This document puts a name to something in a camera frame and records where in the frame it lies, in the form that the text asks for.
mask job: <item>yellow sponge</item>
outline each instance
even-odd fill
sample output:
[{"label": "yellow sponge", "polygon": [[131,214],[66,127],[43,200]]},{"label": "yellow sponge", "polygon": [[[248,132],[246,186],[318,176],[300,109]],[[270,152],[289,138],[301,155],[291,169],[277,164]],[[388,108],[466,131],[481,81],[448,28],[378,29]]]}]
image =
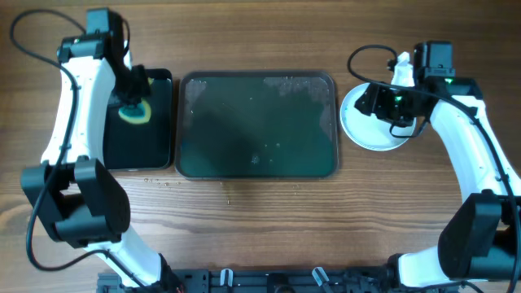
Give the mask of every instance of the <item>yellow sponge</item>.
[{"label": "yellow sponge", "polygon": [[121,119],[130,124],[141,125],[150,121],[152,109],[146,99],[142,98],[138,105],[121,107],[118,114]]}]

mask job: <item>white plate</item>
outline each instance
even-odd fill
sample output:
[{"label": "white plate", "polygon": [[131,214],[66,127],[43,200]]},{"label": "white plate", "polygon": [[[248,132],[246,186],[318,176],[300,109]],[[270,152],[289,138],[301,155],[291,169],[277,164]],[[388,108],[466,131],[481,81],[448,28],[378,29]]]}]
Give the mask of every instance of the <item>white plate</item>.
[{"label": "white plate", "polygon": [[[340,107],[340,123],[345,133],[357,145],[372,151],[389,151],[404,144],[408,138],[394,138],[389,133],[391,124],[378,120],[375,114],[371,116],[360,113],[355,108],[355,102],[360,98],[369,83],[361,84],[346,94],[342,107]],[[395,135],[413,135],[416,128],[416,119],[410,127],[395,127],[392,133]]]}]

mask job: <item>water droplet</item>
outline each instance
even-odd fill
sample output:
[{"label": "water droplet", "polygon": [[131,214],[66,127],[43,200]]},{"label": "water droplet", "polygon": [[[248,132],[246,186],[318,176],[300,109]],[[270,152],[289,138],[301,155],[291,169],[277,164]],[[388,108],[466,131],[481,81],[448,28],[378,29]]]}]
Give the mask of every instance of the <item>water droplet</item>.
[{"label": "water droplet", "polygon": [[259,164],[260,161],[261,161],[261,158],[258,154],[252,155],[252,164]]}]

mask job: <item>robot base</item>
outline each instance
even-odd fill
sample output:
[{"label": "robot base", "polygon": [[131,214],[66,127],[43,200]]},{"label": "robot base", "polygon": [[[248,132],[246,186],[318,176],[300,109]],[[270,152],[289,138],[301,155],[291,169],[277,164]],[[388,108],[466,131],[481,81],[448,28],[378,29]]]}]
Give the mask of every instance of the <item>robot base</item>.
[{"label": "robot base", "polygon": [[[401,293],[412,291],[458,293],[459,288],[458,284],[455,284],[440,289],[395,289],[392,284],[394,280],[392,270],[386,265],[345,270],[316,268],[313,272],[309,270],[233,272],[230,269],[223,269],[219,272],[187,269],[174,270],[173,273],[183,282],[185,293]],[[101,273],[96,290],[97,293],[141,291],[139,288],[124,288],[116,273]]]}]

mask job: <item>metal clamp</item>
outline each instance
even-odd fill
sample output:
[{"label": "metal clamp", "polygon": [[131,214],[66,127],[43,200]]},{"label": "metal clamp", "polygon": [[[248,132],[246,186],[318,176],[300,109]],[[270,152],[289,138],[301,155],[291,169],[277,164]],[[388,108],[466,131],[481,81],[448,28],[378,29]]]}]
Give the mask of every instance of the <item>metal clamp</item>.
[{"label": "metal clamp", "polygon": [[225,286],[228,293],[231,293],[231,288],[234,286],[234,271],[231,269],[223,269],[221,271],[220,286]]},{"label": "metal clamp", "polygon": [[333,293],[333,290],[329,287],[329,278],[322,267],[317,267],[311,272],[313,278],[317,282],[317,285],[321,287],[326,293]]}]

